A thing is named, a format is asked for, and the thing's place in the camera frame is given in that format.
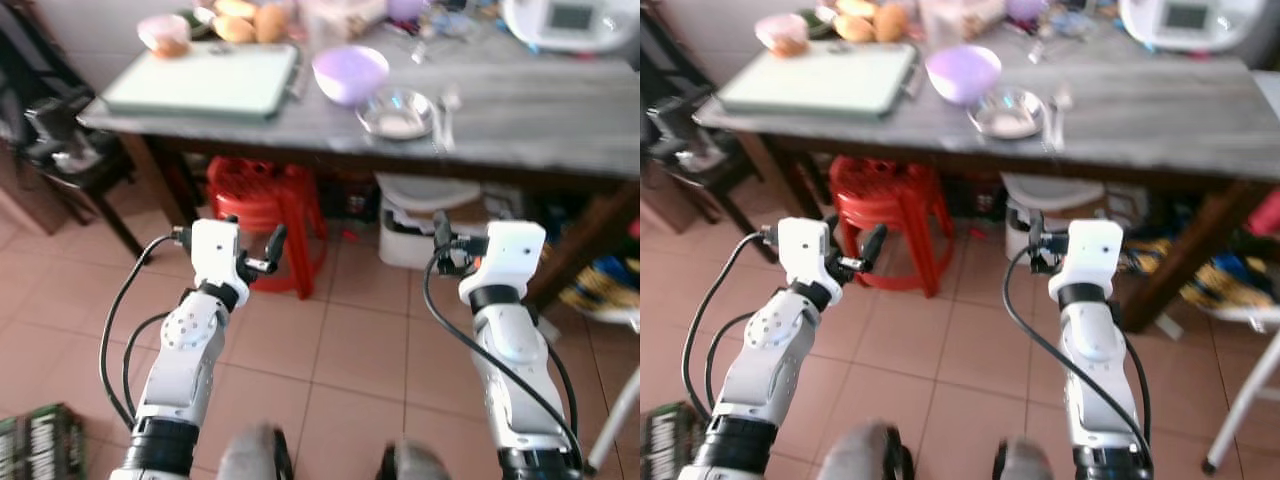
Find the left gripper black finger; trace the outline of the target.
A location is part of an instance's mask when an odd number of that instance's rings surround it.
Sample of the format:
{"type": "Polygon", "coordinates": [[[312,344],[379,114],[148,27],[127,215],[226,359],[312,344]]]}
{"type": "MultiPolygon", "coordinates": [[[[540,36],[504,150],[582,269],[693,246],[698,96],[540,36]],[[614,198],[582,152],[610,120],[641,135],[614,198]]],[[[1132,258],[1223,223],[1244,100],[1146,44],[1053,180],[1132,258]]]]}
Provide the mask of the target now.
{"type": "Polygon", "coordinates": [[[287,227],[279,224],[268,238],[262,257],[262,273],[275,273],[284,253],[287,227]]]}
{"type": "Polygon", "coordinates": [[[858,256],[858,271],[872,273],[881,256],[881,251],[890,229],[884,224],[876,225],[865,238],[858,256]]]}

